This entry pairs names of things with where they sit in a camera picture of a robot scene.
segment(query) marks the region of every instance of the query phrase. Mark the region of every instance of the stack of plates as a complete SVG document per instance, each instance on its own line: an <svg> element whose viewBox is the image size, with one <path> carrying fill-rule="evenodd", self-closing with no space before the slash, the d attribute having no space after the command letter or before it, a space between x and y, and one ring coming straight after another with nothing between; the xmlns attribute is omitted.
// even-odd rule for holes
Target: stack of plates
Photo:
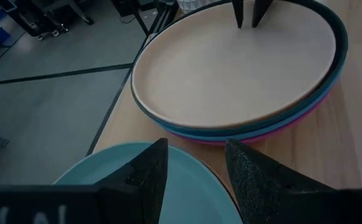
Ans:
<svg viewBox="0 0 362 224"><path fill-rule="evenodd" d="M187 14L140 54L131 89L165 130L205 144L252 142L313 111L336 82L348 40L338 16L307 0L274 1L253 29L230 2Z"/></svg>
<svg viewBox="0 0 362 224"><path fill-rule="evenodd" d="M94 184L124 166L151 144L124 143L92 154L59 177L55 184ZM169 146L167 183L159 223L243 222L227 189L211 170L182 149Z"/></svg>

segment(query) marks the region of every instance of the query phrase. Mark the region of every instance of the gray floor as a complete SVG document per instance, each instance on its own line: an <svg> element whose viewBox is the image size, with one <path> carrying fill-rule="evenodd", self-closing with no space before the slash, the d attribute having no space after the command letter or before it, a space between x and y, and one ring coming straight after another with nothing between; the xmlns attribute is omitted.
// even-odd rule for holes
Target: gray floor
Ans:
<svg viewBox="0 0 362 224"><path fill-rule="evenodd" d="M84 158L127 71L0 85L0 184L50 184Z"/></svg>
<svg viewBox="0 0 362 224"><path fill-rule="evenodd" d="M24 34L0 58L0 80L132 62L145 39L137 21L121 23L109 0L95 0L86 13L94 25L77 19L68 33L43 41ZM141 16L150 27L156 11Z"/></svg>
<svg viewBox="0 0 362 224"><path fill-rule="evenodd" d="M130 63L145 34L121 23L109 0L95 0L59 37L24 34L1 58L0 81ZM155 10L142 12L150 27ZM132 16L123 18L128 21ZM0 184L51 184L83 159L128 69L0 85Z"/></svg>

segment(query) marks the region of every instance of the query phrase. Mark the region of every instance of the light blue plate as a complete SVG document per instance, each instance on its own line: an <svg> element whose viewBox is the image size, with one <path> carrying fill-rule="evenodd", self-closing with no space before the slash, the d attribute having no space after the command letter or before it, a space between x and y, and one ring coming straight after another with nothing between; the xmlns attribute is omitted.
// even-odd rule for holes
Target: light blue plate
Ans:
<svg viewBox="0 0 362 224"><path fill-rule="evenodd" d="M55 184L94 184L132 160L152 142L119 144L86 157ZM239 212L217 177L184 151L168 148L168 176L160 223L242 223Z"/></svg>

